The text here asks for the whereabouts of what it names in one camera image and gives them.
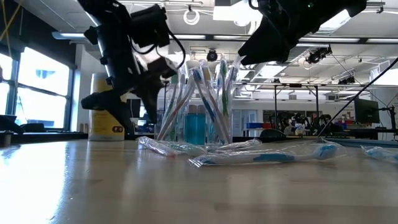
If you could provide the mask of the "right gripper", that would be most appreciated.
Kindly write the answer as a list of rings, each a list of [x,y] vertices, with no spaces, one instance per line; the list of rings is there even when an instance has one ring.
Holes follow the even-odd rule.
[[[290,47],[315,32],[315,0],[257,0],[260,26],[238,50],[243,65],[284,63]]]

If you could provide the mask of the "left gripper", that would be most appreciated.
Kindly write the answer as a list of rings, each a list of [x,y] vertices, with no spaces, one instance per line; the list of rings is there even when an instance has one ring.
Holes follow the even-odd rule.
[[[108,65],[109,77],[106,83],[118,92],[131,92],[142,100],[149,119],[157,122],[157,97],[164,87],[161,78],[169,78],[176,74],[174,63],[160,57],[147,64],[144,68],[135,57],[132,60],[118,60]],[[125,135],[134,137],[134,127],[130,120],[129,105],[113,90],[92,93],[81,100],[81,106],[86,110],[109,112],[124,128]]]

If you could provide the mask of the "blue white toothbrush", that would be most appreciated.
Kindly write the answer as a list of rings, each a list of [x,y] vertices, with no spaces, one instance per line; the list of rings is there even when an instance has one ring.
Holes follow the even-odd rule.
[[[236,68],[235,66],[232,66],[231,69],[229,70],[229,80],[227,84],[227,93],[230,94],[233,84],[235,83],[237,76],[238,76],[239,68]]]
[[[347,155],[348,150],[335,142],[305,142],[283,148],[214,152],[188,160],[193,167],[242,164],[324,161]]]
[[[249,148],[260,146],[262,141],[259,139],[250,139],[244,142],[234,142],[225,145],[207,145],[205,149],[209,153],[219,153],[219,152],[236,152],[236,151],[246,151]]]
[[[361,146],[362,152],[373,159],[398,164],[398,148]]]

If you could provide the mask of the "red white toothbrush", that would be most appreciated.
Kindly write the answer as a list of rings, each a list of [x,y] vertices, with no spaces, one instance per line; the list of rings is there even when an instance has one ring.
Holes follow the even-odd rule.
[[[168,147],[165,144],[159,143],[158,141],[148,138],[146,136],[142,136],[136,139],[136,141],[141,145],[142,147],[146,149],[150,149],[158,154],[161,154],[166,157],[174,157],[177,155],[177,151],[172,149],[171,147]]]

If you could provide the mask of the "clear plastic cup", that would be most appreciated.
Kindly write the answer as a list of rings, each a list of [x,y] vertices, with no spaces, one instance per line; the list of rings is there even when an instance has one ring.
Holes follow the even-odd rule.
[[[191,73],[203,105],[213,124],[213,139],[217,139],[221,144],[231,144],[232,141],[227,134],[223,115],[218,109],[215,98],[209,90],[208,82],[204,80],[203,72],[199,68],[195,67],[192,69]]]

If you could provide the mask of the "clear acrylic box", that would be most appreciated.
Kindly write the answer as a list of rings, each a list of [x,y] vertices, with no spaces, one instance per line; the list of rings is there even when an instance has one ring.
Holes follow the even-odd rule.
[[[191,104],[179,102],[167,114],[157,140],[186,142],[196,145],[227,144],[222,117],[209,102]]]

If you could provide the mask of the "yellow wipes canister white lid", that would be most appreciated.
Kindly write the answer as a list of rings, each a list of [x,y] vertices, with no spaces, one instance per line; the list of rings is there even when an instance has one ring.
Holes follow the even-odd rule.
[[[106,83],[107,73],[93,73],[90,93],[101,93],[112,89]],[[123,141],[125,131],[120,123],[107,111],[90,110],[88,139],[90,141]]]

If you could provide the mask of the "ceiling light strip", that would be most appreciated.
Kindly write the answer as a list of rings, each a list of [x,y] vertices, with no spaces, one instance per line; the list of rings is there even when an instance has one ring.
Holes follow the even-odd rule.
[[[210,34],[176,34],[176,38],[184,40],[248,40],[249,35],[210,35]]]
[[[318,43],[355,43],[359,38],[339,38],[339,37],[302,37],[299,42],[318,42]]]
[[[83,40],[86,39],[83,33],[52,32],[52,37],[57,40]]]

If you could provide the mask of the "black framed window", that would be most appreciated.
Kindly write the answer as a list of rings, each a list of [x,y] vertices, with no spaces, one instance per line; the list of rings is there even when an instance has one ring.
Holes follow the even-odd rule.
[[[22,53],[0,52],[0,115],[15,122],[66,127],[70,106],[71,70],[68,66],[26,47]]]

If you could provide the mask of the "black computer monitor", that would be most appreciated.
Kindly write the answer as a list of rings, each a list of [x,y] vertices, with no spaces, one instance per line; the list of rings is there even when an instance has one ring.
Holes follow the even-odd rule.
[[[354,117],[357,123],[379,123],[379,105],[376,101],[355,99]]]

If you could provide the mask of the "silver ventilation duct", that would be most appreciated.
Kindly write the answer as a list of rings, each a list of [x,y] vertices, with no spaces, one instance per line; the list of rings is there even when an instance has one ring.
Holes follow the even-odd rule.
[[[335,16],[322,24],[316,32],[309,32],[304,37],[331,37],[334,32],[344,26],[350,19],[350,16],[343,16],[341,18]],[[316,50],[320,47],[328,47],[331,44],[335,43],[299,42],[294,48],[290,50],[289,57],[286,63],[294,62],[309,51]]]

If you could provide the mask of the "black aluminium table frame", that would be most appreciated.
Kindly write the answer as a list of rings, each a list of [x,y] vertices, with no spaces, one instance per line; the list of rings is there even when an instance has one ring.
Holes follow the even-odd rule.
[[[0,147],[6,147],[10,144],[31,144],[38,142],[57,142],[57,141],[74,141],[87,140],[88,135],[83,133],[25,133],[16,134],[10,132],[0,132]],[[257,137],[263,143],[269,142],[287,142],[287,141],[304,141],[316,140],[316,136],[307,136],[306,138],[286,137],[286,138],[270,138]],[[345,138],[324,138],[326,141],[336,142],[346,147],[361,147],[361,146],[377,146],[384,148],[397,148],[398,141],[382,141],[370,139],[345,139]]]

